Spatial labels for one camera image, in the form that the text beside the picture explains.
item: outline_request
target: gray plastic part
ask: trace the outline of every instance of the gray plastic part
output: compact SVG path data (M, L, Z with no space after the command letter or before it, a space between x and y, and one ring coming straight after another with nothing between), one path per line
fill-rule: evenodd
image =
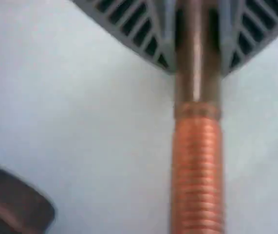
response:
M219 0L222 72L242 66L278 36L278 0ZM73 0L125 46L174 73L175 0Z

